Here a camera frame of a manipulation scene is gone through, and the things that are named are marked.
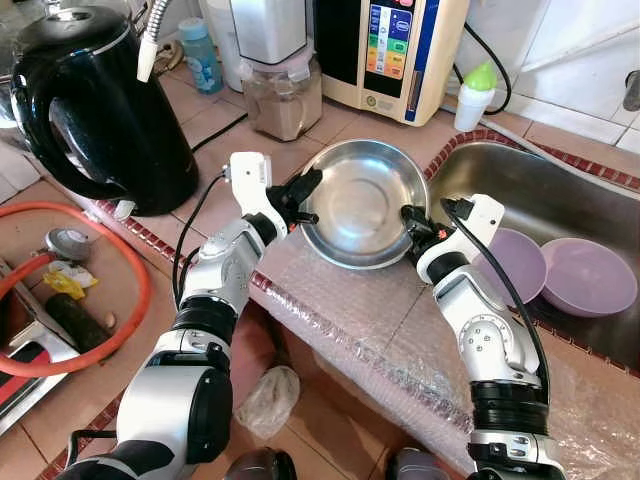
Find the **purple plastic bowl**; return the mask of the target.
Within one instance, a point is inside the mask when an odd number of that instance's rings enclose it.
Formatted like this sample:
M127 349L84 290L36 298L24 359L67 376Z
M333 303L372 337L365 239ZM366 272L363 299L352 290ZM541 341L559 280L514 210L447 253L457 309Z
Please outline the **purple plastic bowl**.
M547 261L541 255L540 246L534 239L517 230L500 227L488 248L506 271L522 305L539 296L547 282ZM504 287L497 271L483 255L477 256L472 265L485 276L486 282L493 285L495 291L499 293L500 300L508 307L516 307L516 301Z
M576 317L620 314L634 305L639 285L630 264L602 244L580 238L552 239L540 246L547 261L541 297Z

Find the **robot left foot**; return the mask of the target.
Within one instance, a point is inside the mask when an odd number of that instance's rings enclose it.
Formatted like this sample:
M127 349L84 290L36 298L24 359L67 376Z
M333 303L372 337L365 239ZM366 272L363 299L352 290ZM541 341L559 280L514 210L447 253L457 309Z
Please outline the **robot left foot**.
M261 447L237 457L223 480L297 480L297 472L287 452Z

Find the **stainless steel sink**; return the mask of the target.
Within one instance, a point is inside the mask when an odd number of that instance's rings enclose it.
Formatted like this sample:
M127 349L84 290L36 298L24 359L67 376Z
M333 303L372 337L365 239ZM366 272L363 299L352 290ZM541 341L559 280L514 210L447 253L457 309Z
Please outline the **stainless steel sink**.
M637 193L599 184L561 160L527 154L495 141L465 141L425 166L424 174L430 216L435 221L444 219L440 198L484 193L506 207L504 228L518 230L539 244L580 238L602 244L630 262L639 256ZM536 297L529 308L545 329L637 375L637 306L621 314L576 317Z

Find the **dark long vegetable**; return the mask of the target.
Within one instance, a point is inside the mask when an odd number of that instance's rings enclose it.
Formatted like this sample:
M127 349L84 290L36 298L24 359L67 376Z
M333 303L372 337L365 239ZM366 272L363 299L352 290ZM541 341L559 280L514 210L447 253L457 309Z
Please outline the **dark long vegetable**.
M113 335L69 294L54 294L45 301L44 307L51 319L67 332L79 353L101 346Z

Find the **black electric kettle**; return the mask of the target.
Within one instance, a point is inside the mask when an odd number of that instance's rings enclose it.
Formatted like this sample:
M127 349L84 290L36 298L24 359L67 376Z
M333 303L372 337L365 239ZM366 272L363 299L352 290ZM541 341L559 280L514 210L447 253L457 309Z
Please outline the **black electric kettle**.
M160 84L137 79L134 27L109 6L70 6L14 38L10 105L19 132L61 186L169 214L198 189L198 166Z

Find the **stainless steel dish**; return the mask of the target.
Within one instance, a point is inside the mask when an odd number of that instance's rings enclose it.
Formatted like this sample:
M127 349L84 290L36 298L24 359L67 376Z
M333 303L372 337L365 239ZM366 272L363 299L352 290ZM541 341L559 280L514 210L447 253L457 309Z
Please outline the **stainless steel dish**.
M410 250L404 205L422 207L428 183L410 156L378 140L346 140L324 148L303 168L317 187L302 202L317 216L301 229L325 260L340 268L387 268Z

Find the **white bottle green cap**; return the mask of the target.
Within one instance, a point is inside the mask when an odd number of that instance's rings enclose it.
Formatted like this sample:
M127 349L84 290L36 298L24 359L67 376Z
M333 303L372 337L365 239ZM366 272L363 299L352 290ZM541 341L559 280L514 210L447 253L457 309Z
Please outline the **white bottle green cap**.
M460 132L474 131L481 116L497 95L498 74L492 61L472 69L463 76L454 111L454 128Z

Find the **grey wall tap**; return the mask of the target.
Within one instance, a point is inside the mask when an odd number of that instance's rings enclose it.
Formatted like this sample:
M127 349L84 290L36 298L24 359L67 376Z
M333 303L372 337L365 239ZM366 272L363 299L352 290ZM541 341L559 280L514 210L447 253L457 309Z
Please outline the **grey wall tap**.
M640 109L640 70L631 70L625 78L625 95L622 108L628 113L635 113Z

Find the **white plastic container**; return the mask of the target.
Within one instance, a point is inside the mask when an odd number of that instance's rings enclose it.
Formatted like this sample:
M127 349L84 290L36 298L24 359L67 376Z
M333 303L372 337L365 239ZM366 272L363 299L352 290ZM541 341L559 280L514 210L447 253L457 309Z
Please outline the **white plastic container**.
M218 46L221 61L230 72L241 67L241 50L237 42L236 23L230 0L200 0L212 40Z

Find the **grey gas regulator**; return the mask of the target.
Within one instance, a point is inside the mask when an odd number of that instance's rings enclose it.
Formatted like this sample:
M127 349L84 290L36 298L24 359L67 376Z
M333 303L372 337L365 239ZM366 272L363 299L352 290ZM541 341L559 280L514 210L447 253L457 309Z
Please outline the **grey gas regulator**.
M55 259L69 262L84 262L90 259L91 239L87 234L70 228L51 229L44 237L46 251Z

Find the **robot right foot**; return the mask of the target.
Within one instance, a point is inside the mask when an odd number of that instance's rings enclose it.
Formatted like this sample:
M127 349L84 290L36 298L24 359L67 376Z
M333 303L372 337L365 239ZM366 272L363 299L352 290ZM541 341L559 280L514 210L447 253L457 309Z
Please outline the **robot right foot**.
M406 447L390 454L384 480L465 480L449 470L433 453Z

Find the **crumpled white plastic bag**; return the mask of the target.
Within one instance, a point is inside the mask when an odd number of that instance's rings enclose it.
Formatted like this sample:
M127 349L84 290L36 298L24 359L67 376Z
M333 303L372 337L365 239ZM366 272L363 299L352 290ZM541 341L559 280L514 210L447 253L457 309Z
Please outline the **crumpled white plastic bag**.
M256 438L269 439L284 428L300 394L300 378L292 367L271 367L236 408L236 420Z

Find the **cream water ionizer appliance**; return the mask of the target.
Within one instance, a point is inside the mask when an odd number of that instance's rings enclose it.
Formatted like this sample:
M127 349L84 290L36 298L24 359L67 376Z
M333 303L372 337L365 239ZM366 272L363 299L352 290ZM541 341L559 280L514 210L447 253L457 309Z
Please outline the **cream water ionizer appliance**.
M312 0L323 93L424 125L453 78L468 0Z

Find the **teal plastic bottle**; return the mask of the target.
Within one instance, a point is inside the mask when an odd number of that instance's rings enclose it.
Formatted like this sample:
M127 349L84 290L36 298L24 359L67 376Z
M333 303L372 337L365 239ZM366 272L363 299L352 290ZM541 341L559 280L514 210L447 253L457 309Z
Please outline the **teal plastic bottle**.
M218 93L223 90L223 73L215 44L204 19L191 17L178 24L180 46L193 77L196 90Z

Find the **yellow crumpled cloth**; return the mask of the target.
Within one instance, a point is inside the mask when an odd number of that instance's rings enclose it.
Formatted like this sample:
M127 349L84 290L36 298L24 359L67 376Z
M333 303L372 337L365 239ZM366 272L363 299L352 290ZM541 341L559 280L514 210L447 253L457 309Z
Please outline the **yellow crumpled cloth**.
M55 292L68 294L73 300L83 300L87 289L99 284L99 279L81 266L67 261L52 261L42 275L42 282Z

